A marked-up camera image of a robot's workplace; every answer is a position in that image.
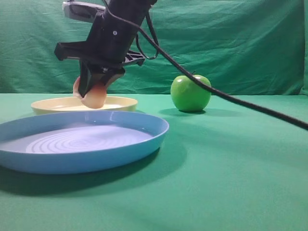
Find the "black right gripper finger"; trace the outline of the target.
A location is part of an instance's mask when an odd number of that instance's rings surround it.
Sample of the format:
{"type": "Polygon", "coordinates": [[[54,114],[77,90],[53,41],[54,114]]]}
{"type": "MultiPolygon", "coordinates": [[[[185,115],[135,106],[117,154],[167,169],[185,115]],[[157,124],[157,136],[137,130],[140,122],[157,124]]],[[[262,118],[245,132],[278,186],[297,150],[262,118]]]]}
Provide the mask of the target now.
{"type": "Polygon", "coordinates": [[[121,78],[124,74],[125,74],[124,68],[120,69],[110,68],[103,74],[102,83],[104,84],[105,88],[108,89],[108,87],[112,83],[121,78]]]}

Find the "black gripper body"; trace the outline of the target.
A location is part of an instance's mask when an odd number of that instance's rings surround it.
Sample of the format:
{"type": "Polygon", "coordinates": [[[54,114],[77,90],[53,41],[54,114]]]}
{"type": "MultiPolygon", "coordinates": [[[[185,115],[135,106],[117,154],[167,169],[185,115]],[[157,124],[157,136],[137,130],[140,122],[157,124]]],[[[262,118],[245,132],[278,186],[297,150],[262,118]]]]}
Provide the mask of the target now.
{"type": "Polygon", "coordinates": [[[120,69],[126,65],[141,66],[145,56],[131,51],[137,28],[141,26],[154,0],[111,0],[105,11],[97,12],[85,41],[58,42],[54,53],[58,60],[75,59],[97,64],[101,68],[120,69]]]}

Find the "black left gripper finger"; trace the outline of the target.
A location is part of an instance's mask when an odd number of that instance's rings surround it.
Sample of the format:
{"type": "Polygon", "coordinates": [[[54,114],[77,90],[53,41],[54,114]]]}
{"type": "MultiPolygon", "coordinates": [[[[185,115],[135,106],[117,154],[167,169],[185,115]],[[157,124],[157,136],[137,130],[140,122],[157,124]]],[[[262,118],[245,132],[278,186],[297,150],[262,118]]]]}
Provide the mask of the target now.
{"type": "Polygon", "coordinates": [[[97,64],[91,64],[90,62],[80,61],[80,80],[78,86],[78,92],[82,98],[98,83],[105,72],[97,64]]]}

